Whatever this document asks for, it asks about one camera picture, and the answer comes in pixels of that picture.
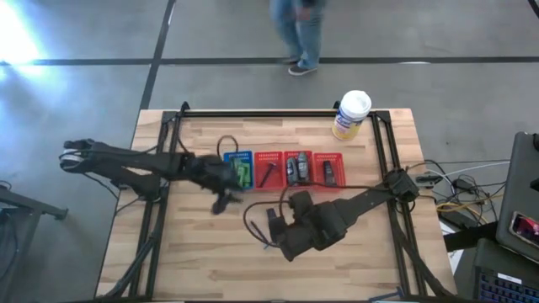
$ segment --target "white cable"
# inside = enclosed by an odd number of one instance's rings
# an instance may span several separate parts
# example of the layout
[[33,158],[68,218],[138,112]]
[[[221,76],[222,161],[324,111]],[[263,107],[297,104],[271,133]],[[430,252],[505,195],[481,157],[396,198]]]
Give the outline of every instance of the white cable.
[[453,184],[451,184],[451,181],[449,180],[448,177],[446,177],[443,174],[438,173],[438,172],[436,172],[436,171],[434,171],[432,169],[427,169],[427,172],[434,173],[434,174],[437,174],[438,176],[442,177],[449,184],[449,188],[451,189],[451,193],[453,195],[455,195],[455,189],[453,188]]
[[498,162],[498,163],[490,163],[490,164],[480,165],[480,166],[476,166],[476,167],[464,168],[464,169],[461,169],[461,170],[457,170],[455,172],[448,173],[448,174],[444,175],[443,177],[451,176],[451,175],[456,174],[456,173],[464,173],[464,172],[467,172],[467,171],[473,170],[473,169],[479,169],[479,168],[491,167],[491,166],[503,165],[503,164],[509,164],[509,163],[510,163],[510,161]]

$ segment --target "red plastic container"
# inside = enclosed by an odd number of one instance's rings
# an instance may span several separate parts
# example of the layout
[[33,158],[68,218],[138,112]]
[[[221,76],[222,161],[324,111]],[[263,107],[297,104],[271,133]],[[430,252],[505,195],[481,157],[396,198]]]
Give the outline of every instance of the red plastic container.
[[[331,162],[331,168],[334,171],[335,182],[338,186],[346,185],[346,177],[344,176],[344,163],[343,163],[343,154],[341,153],[315,153],[314,154],[314,182],[316,183],[325,183],[323,178],[323,163],[324,161]],[[327,187],[320,186],[321,189],[330,189]]]
[[[314,170],[313,170],[313,161],[312,161],[312,151],[285,151],[285,158],[284,158],[284,166],[286,170],[286,160],[288,160],[289,157],[294,157],[297,160],[297,157],[299,156],[300,152],[305,152],[307,154],[307,159],[309,161],[309,180],[314,180]],[[285,172],[285,185],[288,185],[288,182],[286,182],[286,172]],[[311,188],[312,186],[295,186],[294,189],[307,189]]]
[[[277,164],[268,180],[261,188],[260,184],[268,172],[270,163]],[[254,153],[254,188],[257,190],[277,190],[286,186],[286,169],[282,151],[262,151]]]

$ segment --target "white lid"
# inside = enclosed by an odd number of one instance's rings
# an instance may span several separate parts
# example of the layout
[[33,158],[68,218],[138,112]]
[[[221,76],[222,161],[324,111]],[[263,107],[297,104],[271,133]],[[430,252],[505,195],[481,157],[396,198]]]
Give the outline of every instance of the white lid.
[[340,103],[340,109],[350,118],[363,118],[371,111],[371,98],[364,91],[349,91]]

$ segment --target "disinfecting wipes container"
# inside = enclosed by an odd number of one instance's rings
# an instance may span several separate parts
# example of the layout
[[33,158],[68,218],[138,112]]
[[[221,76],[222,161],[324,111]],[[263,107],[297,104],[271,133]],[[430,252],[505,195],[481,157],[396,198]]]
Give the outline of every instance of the disinfecting wipes container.
[[352,140],[371,111],[371,98],[363,91],[350,91],[340,102],[333,132],[340,140]]

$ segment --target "jeans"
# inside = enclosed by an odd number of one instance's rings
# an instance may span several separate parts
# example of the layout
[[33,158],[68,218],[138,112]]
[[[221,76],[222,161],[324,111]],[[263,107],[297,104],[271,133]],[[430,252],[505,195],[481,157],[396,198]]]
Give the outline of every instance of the jeans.
[[310,9],[308,20],[296,20],[302,0],[271,0],[270,14],[277,32],[288,45],[290,56],[301,59],[301,68],[316,68],[320,60],[323,9],[326,0],[318,0]]

